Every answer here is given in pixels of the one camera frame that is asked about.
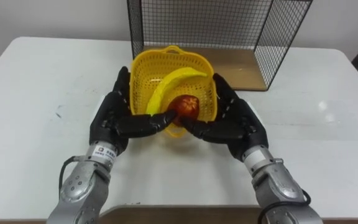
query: yellow banana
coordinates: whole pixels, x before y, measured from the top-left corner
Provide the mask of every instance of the yellow banana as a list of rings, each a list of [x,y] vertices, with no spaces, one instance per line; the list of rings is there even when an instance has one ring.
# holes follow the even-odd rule
[[[186,78],[191,77],[207,77],[207,74],[199,72],[194,68],[190,67],[179,68],[169,73],[166,77],[162,79],[162,81],[154,90],[153,95],[150,98],[149,103],[147,104],[146,113],[153,115],[160,112],[161,101],[164,98],[164,94],[173,90]]]

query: table surface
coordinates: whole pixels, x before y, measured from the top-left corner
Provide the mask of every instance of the table surface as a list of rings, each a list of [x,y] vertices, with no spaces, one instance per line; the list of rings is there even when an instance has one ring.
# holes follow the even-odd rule
[[[122,66],[123,41],[21,37],[0,57],[0,219],[47,218],[65,159],[88,148],[91,117]],[[338,50],[289,50],[267,92],[239,91],[324,218],[358,218],[358,72]],[[131,140],[102,212],[117,205],[257,206],[225,146],[165,133]]]

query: wire mesh cage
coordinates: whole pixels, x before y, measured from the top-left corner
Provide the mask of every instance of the wire mesh cage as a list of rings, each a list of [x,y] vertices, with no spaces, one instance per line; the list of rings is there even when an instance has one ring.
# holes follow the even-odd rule
[[[147,47],[166,45],[248,50],[264,85],[250,89],[268,90],[312,1],[127,0],[133,57]],[[243,56],[228,57],[231,52],[238,54],[238,51],[209,51],[208,54],[223,54],[226,58]],[[230,77],[233,69],[217,71],[212,64],[216,72]],[[247,82],[241,78],[231,81],[229,84],[233,85]]]

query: apple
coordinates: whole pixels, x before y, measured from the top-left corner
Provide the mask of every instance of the apple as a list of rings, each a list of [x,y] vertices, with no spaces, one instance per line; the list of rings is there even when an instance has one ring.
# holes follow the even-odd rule
[[[178,113],[173,123],[178,127],[182,127],[179,120],[181,116],[197,119],[200,113],[200,101],[192,95],[180,95],[171,101],[167,110],[175,110]]]

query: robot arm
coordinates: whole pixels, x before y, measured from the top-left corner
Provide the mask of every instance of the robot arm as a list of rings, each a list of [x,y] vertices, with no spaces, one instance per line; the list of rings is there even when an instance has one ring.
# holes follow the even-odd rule
[[[216,120],[205,123],[182,117],[182,125],[200,139],[227,144],[233,157],[246,165],[263,208],[258,223],[264,216],[269,223],[323,223],[309,206],[309,195],[285,168],[283,159],[274,158],[269,152],[266,130],[247,102],[220,75],[215,74],[214,80],[219,105]]]
[[[131,115],[129,77],[126,67],[119,72],[112,92],[103,100],[90,127],[89,148],[84,156],[67,160],[60,173],[59,201],[47,224],[94,224],[108,197],[110,171],[116,157],[125,151],[129,138],[153,135],[167,127],[177,115]],[[65,166],[78,162],[61,184]]]

